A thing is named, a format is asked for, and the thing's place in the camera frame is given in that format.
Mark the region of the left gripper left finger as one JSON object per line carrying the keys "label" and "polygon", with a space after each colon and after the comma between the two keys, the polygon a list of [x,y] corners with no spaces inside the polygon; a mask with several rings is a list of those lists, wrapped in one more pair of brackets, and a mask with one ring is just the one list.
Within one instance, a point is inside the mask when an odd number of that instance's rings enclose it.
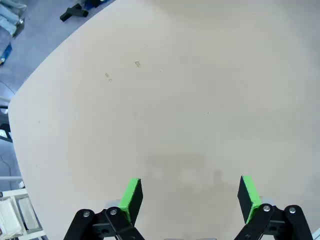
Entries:
{"label": "left gripper left finger", "polygon": [[140,178],[132,178],[119,203],[99,213],[90,209],[76,212],[64,239],[65,240],[143,240],[135,227],[143,201]]}

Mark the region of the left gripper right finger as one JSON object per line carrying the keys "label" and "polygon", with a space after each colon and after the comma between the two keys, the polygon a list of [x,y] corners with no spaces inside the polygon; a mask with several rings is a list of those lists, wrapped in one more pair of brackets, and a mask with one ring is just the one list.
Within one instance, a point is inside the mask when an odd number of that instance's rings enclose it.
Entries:
{"label": "left gripper right finger", "polygon": [[288,205],[282,210],[263,203],[250,176],[241,176],[237,197],[245,225],[236,240],[260,240],[264,235],[273,236],[275,240],[313,238],[300,206]]}

